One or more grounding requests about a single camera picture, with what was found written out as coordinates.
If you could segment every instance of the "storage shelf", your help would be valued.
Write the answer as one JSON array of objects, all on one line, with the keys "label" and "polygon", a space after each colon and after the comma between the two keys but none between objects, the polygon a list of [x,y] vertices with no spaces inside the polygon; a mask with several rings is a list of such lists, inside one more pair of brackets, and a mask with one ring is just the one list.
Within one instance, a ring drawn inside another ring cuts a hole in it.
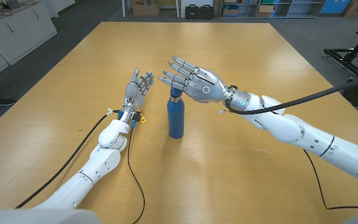
[{"label": "storage shelf", "polygon": [[273,3],[260,3],[261,5],[264,4],[291,4],[290,2],[273,2]]},{"label": "storage shelf", "polygon": [[223,3],[224,4],[228,4],[228,5],[246,5],[246,4],[258,4],[258,3]]},{"label": "storage shelf", "polygon": [[[236,17],[221,16],[221,19],[284,19],[284,18],[297,18],[307,19],[316,18],[320,14],[326,0],[273,0],[273,2],[262,2],[257,0],[256,3],[240,3],[243,0],[237,0],[238,3],[223,3],[221,2],[221,9],[225,5],[238,5],[240,15]],[[259,7],[271,5],[274,6],[274,11],[269,16],[268,13],[259,14]]]},{"label": "storage shelf", "polygon": [[293,4],[324,4],[323,2],[294,2]]},{"label": "storage shelf", "polygon": [[293,0],[293,4],[324,4],[324,1],[313,1],[313,0]]},{"label": "storage shelf", "polygon": [[287,18],[291,18],[291,19],[302,19],[302,18],[315,18],[317,17],[316,14],[292,14],[292,13],[288,13]]},{"label": "storage shelf", "polygon": [[254,19],[254,15],[246,15],[246,16],[222,16],[220,19]]}]

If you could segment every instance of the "yellow connector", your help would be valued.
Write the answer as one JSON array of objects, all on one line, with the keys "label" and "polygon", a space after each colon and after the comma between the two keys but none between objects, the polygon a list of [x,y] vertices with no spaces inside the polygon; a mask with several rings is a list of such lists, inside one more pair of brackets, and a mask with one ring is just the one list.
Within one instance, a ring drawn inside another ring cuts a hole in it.
[{"label": "yellow connector", "polygon": [[141,122],[142,124],[144,124],[144,123],[147,122],[147,120],[146,120],[146,118],[144,117],[144,115],[142,114],[142,112],[140,112],[140,122]]}]

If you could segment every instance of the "blue cabinet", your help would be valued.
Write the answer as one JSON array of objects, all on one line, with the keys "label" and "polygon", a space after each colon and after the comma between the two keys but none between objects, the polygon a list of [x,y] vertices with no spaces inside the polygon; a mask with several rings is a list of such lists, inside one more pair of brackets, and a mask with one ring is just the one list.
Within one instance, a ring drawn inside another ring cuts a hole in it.
[{"label": "blue cabinet", "polygon": [[321,13],[342,13],[351,0],[327,0]]}]

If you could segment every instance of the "black case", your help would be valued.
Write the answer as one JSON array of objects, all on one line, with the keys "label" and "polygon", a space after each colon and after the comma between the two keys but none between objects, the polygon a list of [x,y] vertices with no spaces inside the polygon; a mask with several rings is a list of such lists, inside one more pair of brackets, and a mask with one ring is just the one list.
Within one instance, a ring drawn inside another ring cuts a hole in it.
[{"label": "black case", "polygon": [[214,7],[205,5],[200,7],[200,19],[212,19],[214,17]]},{"label": "black case", "polygon": [[185,8],[185,18],[186,19],[198,19],[200,15],[200,8],[195,4],[186,6]]}]

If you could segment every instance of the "blue water bottle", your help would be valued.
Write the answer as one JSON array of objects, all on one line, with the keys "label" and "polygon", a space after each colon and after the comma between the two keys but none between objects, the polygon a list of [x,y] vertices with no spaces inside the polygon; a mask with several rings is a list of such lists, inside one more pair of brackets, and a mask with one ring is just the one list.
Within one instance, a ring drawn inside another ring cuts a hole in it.
[{"label": "blue water bottle", "polygon": [[185,103],[181,100],[181,94],[181,90],[172,87],[167,104],[169,135],[175,139],[181,138],[185,131]]}]

